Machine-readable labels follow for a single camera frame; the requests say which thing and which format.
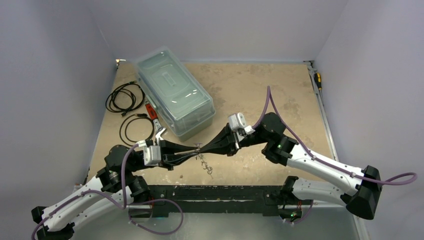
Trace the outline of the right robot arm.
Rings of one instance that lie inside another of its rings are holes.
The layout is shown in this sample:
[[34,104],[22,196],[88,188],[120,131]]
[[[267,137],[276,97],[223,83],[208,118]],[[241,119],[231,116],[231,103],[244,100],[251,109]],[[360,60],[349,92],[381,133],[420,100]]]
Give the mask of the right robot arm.
[[321,155],[284,134],[286,125],[274,113],[266,113],[259,124],[246,124],[242,113],[228,118],[228,124],[200,153],[233,156],[245,147],[264,144],[261,153],[274,164],[296,168],[312,174],[320,181],[299,177],[286,179],[280,196],[288,204],[296,200],[319,200],[345,207],[351,214],[373,220],[382,192],[380,172],[368,165],[364,168],[340,163]]

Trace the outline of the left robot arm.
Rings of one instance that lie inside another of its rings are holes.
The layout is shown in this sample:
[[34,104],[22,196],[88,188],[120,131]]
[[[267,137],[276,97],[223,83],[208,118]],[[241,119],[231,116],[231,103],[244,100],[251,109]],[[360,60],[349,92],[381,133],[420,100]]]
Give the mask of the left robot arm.
[[154,197],[139,170],[161,167],[173,169],[191,157],[198,155],[198,148],[163,139],[141,140],[131,147],[117,145],[105,158],[105,167],[97,172],[65,199],[51,206],[32,209],[37,224],[31,233],[32,240],[69,240],[75,227],[93,220],[113,208],[126,210],[132,206],[153,209],[155,203],[170,203],[179,212],[182,208],[163,196]]

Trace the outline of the metal key organizer plate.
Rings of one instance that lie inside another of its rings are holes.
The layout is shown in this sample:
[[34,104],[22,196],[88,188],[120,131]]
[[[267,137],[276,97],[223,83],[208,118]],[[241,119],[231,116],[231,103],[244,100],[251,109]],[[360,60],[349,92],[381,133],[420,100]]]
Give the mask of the metal key organizer plate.
[[213,167],[208,164],[205,156],[202,153],[200,153],[202,143],[195,143],[194,145],[197,151],[197,155],[195,156],[195,159],[200,160],[202,169],[206,171],[206,173],[211,177],[211,179],[214,179],[214,177],[212,176]]

